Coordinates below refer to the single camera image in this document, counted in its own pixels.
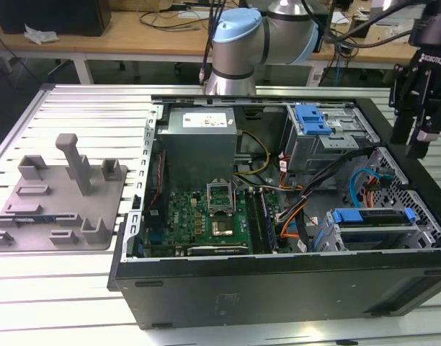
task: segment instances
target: blue plastic latch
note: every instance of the blue plastic latch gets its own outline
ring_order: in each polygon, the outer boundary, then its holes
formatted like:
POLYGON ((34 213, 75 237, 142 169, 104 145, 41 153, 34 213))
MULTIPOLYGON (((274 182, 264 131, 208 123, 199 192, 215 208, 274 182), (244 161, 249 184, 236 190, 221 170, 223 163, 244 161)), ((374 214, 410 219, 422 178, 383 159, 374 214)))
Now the blue plastic latch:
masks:
POLYGON ((332 213, 334 222, 363 222, 363 217, 358 209, 335 209, 332 213))
POLYGON ((413 223, 416 220, 416 213, 411 208, 405 208, 405 215, 409 222, 413 223))
POLYGON ((318 236, 316 236, 315 240, 313 241, 313 249, 315 250, 316 247, 319 245, 319 242, 321 241, 321 238, 323 238, 324 232, 323 230, 320 230, 320 233, 318 233, 318 236))
POLYGON ((330 135, 331 128, 326 126, 324 116, 315 105, 296 105, 295 116, 306 135, 330 135))
POLYGON ((332 212, 333 219, 335 223, 341 223, 342 222, 342 215, 339 211, 335 210, 332 212))

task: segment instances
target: floor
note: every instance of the floor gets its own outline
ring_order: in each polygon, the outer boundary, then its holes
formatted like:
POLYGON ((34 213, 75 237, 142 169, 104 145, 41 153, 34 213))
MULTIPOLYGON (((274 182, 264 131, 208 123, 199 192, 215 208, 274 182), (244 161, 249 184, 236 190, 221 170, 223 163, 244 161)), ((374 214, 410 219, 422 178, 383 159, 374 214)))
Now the floor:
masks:
MULTIPOLYGON (((19 116, 39 89, 35 81, 23 68, 20 62, 13 59, 12 73, 0 73, 0 143, 16 123, 19 116)), ((180 65, 181 74, 174 73, 173 63, 141 62, 141 77, 135 79, 130 62, 125 62, 126 70, 121 71, 115 61, 90 61, 92 75, 96 84, 198 84, 197 76, 200 64, 183 63, 180 65)), ((27 67, 41 81, 47 81, 48 72, 55 68, 54 60, 30 59, 27 67)), ((308 78, 308 67, 274 66, 272 78, 264 82, 264 66, 255 71, 258 85, 305 86, 308 78)), ((342 80, 339 87, 385 87, 383 73, 370 70, 364 73, 359 69, 347 69, 340 72, 342 80)), ((336 69, 332 68, 327 74, 322 86, 332 87, 335 84, 336 69)), ((78 76, 73 65, 61 71, 55 78, 57 84, 78 84, 78 76)))

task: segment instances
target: yellow wire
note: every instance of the yellow wire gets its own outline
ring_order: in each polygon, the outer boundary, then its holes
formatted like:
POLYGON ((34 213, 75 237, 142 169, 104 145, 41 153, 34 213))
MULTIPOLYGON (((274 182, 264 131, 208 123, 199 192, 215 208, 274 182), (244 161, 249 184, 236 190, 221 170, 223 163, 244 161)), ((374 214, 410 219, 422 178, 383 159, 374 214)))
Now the yellow wire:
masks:
POLYGON ((269 162, 270 162, 270 153, 269 153, 269 151, 267 150, 267 147, 255 136, 255 135, 253 135, 252 133, 250 133, 249 131, 245 131, 245 130, 243 130, 243 132, 244 133, 246 133, 246 134, 248 134, 248 135, 250 135, 252 138, 254 138, 254 140, 256 140, 257 141, 257 143, 259 143, 260 145, 261 145, 261 147, 264 149, 264 151, 265 151, 265 154, 267 155, 267 159, 265 160, 265 162, 264 162, 264 165, 262 166, 262 167, 260 167, 260 168, 258 168, 258 169, 255 169, 254 171, 244 171, 244 172, 234 172, 233 174, 234 175, 238 175, 238 174, 242 174, 242 175, 251 175, 251 174, 256 174, 256 173, 260 173, 260 172, 262 172, 262 171, 264 171, 266 168, 267 168, 267 166, 269 165, 269 162))

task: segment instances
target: computer tower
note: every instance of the computer tower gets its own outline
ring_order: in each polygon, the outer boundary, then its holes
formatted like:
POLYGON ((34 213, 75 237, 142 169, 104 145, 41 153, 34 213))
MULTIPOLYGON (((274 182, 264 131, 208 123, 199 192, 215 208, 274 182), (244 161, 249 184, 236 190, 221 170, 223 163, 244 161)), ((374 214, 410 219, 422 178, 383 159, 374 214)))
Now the computer tower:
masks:
POLYGON ((0 25, 6 34, 20 34, 25 25, 58 34, 100 36, 110 23, 108 0, 0 0, 0 25))

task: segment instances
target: table leg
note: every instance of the table leg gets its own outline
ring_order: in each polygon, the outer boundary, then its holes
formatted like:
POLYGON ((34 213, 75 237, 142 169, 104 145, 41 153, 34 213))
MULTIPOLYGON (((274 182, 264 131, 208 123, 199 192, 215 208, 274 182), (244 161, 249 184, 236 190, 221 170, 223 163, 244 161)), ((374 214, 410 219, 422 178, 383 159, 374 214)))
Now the table leg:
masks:
POLYGON ((308 75, 306 84, 307 87, 318 87, 320 85, 320 80, 326 67, 326 61, 312 61, 310 74, 308 75))
POLYGON ((140 78, 141 77, 141 70, 139 69, 139 62, 138 61, 131 61, 131 66, 133 67, 133 74, 134 78, 140 78))
POLYGON ((76 72, 78 74, 79 82, 81 84, 94 84, 92 79, 91 70, 89 69, 89 64, 87 60, 82 58, 74 58, 76 72))
POLYGON ((12 67, 9 64, 9 60, 7 58, 0 58, 0 69, 5 73, 5 74, 10 74, 12 73, 12 67))

